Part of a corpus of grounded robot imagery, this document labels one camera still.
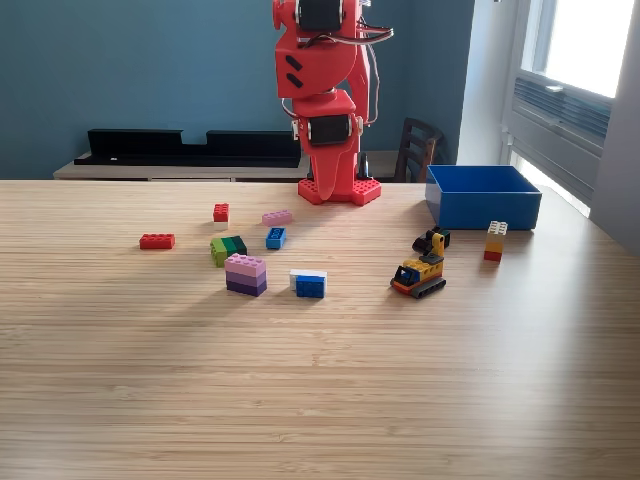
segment blue box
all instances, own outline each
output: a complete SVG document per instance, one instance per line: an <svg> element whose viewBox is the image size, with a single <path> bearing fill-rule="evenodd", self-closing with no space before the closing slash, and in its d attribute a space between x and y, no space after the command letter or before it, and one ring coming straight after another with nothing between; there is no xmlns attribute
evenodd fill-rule
<svg viewBox="0 0 640 480"><path fill-rule="evenodd" d="M448 229L487 229L492 221L509 230L532 230L542 193L514 167L432 165L425 193L436 224Z"/></svg>
<svg viewBox="0 0 640 480"><path fill-rule="evenodd" d="M287 239L287 229L282 227L272 228L267 234L267 248L269 250L280 250Z"/></svg>

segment purple lego brick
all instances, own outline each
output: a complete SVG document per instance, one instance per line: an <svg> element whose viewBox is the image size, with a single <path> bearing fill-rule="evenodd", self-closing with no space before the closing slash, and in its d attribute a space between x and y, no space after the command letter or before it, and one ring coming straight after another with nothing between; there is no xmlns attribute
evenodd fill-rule
<svg viewBox="0 0 640 480"><path fill-rule="evenodd" d="M263 272L257 277L249 277L248 275L242 275L240 273L227 272L227 282L239 283L240 285L246 285L247 287L258 287L266 281L267 272Z"/></svg>
<svg viewBox="0 0 640 480"><path fill-rule="evenodd" d="M262 224L267 227L276 227L280 225L286 225L293 222L293 214L289 210L282 210L281 212L265 213L262 216Z"/></svg>
<svg viewBox="0 0 640 480"><path fill-rule="evenodd" d="M261 258L247 257L236 253L225 260L224 269L227 272L257 278L267 271L267 264Z"/></svg>
<svg viewBox="0 0 640 480"><path fill-rule="evenodd" d="M240 283L227 281L227 290L236 293L242 293L244 295L251 295L253 297L259 297L267 290L267 282L265 281L257 287L250 287L248 285L242 285Z"/></svg>

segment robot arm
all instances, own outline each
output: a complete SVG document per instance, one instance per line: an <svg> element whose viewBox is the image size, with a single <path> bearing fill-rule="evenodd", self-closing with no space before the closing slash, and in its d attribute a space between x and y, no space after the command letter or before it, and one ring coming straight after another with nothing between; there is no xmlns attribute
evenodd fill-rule
<svg viewBox="0 0 640 480"><path fill-rule="evenodd" d="M283 24L287 28L276 46L278 96L283 105L284 99L292 99L293 111L287 113L294 119L294 134L300 136L311 157L315 181L301 182L298 190L312 203L362 203L358 195L366 188L373 190L368 194L371 199L380 194L374 180L358 184L355 166L363 126L371 123L367 48L393 36L393 30L367 25L362 18L363 3L273 1L276 29ZM344 80L353 99L336 88Z"/></svg>

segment chair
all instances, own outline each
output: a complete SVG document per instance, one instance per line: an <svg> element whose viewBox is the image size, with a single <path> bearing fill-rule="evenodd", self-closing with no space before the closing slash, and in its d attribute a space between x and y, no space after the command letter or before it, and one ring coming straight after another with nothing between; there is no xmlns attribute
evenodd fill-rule
<svg viewBox="0 0 640 480"><path fill-rule="evenodd" d="M437 128L415 118L405 119L393 181L406 183L408 168L411 183L425 183L427 167L433 163L438 143L443 138L442 132Z"/></svg>

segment green lego brick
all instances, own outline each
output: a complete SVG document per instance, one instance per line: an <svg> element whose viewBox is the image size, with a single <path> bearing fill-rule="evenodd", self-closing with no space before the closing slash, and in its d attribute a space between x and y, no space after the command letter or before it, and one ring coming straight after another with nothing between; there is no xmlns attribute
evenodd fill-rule
<svg viewBox="0 0 640 480"><path fill-rule="evenodd" d="M224 261L229 257L229 255L221 238L214 238L211 240L211 257L216 263L216 267L224 268Z"/></svg>
<svg viewBox="0 0 640 480"><path fill-rule="evenodd" d="M238 253L238 247L236 247L232 238L223 238L222 243L224 243L224 247L227 250L227 257L230 257L234 253Z"/></svg>
<svg viewBox="0 0 640 480"><path fill-rule="evenodd" d="M244 244L244 242L240 237L231 237L231 240L233 240L233 243L236 246L236 251L238 252L238 255L248 255L247 246Z"/></svg>
<svg viewBox="0 0 640 480"><path fill-rule="evenodd" d="M211 248L214 249L217 253L226 252L227 248L224 245L224 242L221 238L214 238L211 240Z"/></svg>

